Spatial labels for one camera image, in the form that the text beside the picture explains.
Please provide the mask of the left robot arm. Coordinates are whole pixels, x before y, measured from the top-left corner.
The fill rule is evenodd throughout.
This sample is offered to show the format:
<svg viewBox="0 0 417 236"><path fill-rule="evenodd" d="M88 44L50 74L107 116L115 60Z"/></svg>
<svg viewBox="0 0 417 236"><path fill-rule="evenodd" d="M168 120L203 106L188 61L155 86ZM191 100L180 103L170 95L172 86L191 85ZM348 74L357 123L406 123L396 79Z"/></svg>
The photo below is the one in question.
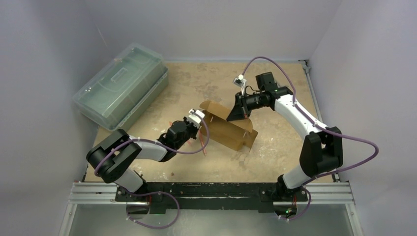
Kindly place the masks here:
<svg viewBox="0 0 417 236"><path fill-rule="evenodd" d="M147 194L147 183L129 168L133 161L167 162L176 154L182 154L179 149L189 139L196 139L198 131L199 125L186 119L173 122L157 140L135 138L118 129L91 149L86 160L94 168L94 174L105 183L115 183L126 189L134 201L141 201Z"/></svg>

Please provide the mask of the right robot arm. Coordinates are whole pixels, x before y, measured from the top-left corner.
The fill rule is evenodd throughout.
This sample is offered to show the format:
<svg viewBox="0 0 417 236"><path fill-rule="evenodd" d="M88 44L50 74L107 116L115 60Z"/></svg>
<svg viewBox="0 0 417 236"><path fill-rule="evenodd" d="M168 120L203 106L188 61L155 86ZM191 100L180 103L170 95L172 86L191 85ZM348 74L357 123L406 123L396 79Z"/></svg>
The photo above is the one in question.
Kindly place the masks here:
<svg viewBox="0 0 417 236"><path fill-rule="evenodd" d="M233 80L241 91L235 94L234 107L226 120L248 119L253 110L270 107L303 138L299 164L278 177L275 190L270 194L274 200L288 200L308 180L343 164L341 131L337 127L327 127L311 115L287 86L280 86L275 81L271 72L257 75L256 82L258 89L247 94L244 76L238 75Z"/></svg>

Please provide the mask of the brown cardboard box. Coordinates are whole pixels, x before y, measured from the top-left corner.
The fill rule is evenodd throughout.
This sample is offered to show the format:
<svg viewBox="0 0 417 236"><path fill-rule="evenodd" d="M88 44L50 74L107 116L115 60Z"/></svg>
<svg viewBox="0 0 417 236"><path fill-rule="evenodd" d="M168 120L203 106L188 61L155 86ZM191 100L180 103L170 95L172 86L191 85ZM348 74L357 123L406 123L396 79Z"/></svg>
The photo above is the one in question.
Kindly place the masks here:
<svg viewBox="0 0 417 236"><path fill-rule="evenodd" d="M201 134L235 151L243 146L252 148L258 132L253 129L250 119L226 121L231 109L210 100L203 101L200 108L207 124L201 127Z"/></svg>

